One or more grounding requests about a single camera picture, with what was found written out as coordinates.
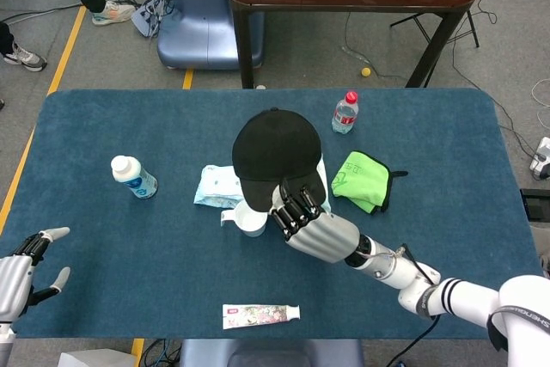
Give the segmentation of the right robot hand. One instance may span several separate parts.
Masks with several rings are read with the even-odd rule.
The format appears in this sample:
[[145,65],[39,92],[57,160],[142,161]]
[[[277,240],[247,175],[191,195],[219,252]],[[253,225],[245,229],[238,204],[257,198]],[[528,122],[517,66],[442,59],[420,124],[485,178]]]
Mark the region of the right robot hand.
[[360,243],[355,224],[325,211],[306,186],[293,194],[286,180],[273,191],[269,216],[288,246],[331,264],[355,253]]

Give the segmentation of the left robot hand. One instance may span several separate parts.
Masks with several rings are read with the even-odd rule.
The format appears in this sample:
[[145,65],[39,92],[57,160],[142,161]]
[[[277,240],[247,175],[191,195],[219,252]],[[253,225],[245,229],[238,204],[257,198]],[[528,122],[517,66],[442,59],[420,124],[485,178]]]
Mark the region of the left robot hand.
[[34,271],[49,245],[70,233],[69,227],[45,229],[28,236],[12,253],[1,259],[1,323],[12,324],[28,307],[55,297],[65,287],[70,268],[63,267],[47,288],[35,291]]

